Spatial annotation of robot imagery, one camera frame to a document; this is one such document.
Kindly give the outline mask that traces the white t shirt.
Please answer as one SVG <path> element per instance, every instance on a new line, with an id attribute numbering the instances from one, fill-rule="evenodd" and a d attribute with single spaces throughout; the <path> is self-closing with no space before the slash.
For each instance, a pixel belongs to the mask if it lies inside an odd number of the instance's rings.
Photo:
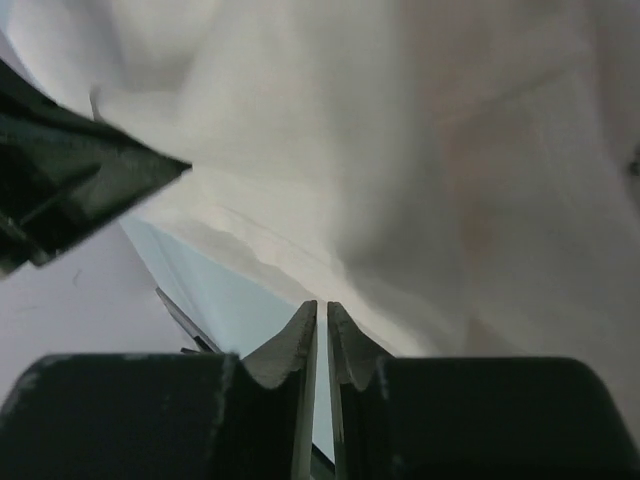
<path id="1" fill-rule="evenodd" d="M 15 1 L 49 96 L 189 162 L 138 211 L 394 350 L 639 353 L 635 1 Z"/>

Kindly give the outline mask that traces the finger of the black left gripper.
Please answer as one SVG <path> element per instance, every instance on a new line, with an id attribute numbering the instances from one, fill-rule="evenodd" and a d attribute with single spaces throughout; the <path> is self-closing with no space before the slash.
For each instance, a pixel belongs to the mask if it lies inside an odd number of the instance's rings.
<path id="1" fill-rule="evenodd" d="M 1 275 L 46 265 L 189 171 L 1 65 Z"/>

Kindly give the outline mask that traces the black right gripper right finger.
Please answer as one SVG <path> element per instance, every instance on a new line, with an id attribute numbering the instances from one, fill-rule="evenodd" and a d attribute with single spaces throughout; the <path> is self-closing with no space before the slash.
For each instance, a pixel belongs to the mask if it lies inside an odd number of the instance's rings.
<path id="1" fill-rule="evenodd" d="M 340 479 L 635 479 L 601 379 L 562 357 L 391 355 L 327 306 Z"/>

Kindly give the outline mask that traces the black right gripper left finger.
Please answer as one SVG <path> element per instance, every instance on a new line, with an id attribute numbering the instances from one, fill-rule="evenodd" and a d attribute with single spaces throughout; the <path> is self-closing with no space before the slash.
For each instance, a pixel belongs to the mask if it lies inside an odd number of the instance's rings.
<path id="1" fill-rule="evenodd" d="M 306 479 L 317 305 L 246 357 L 41 358 L 1 409 L 5 479 Z"/>

